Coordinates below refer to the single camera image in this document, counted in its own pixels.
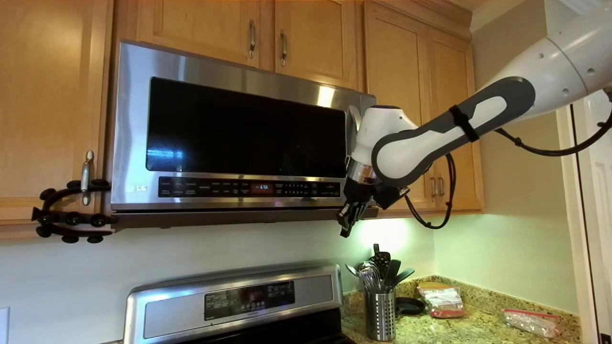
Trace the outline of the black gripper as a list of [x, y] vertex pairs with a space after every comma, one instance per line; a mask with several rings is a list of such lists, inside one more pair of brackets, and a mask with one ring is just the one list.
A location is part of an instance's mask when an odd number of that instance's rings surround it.
[[347, 237], [355, 222], [359, 222], [365, 210], [376, 204], [386, 208], [391, 204], [391, 189], [382, 183], [359, 183], [345, 180], [343, 183], [343, 204], [336, 212], [340, 235]]

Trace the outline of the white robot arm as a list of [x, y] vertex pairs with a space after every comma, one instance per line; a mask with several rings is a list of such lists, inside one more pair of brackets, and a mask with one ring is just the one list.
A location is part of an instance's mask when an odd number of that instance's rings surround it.
[[370, 204], [387, 208], [430, 164], [516, 118], [554, 111], [612, 82], [612, 6], [567, 21], [502, 67], [474, 95], [412, 124], [399, 107], [370, 105], [361, 118], [336, 212], [340, 235]]

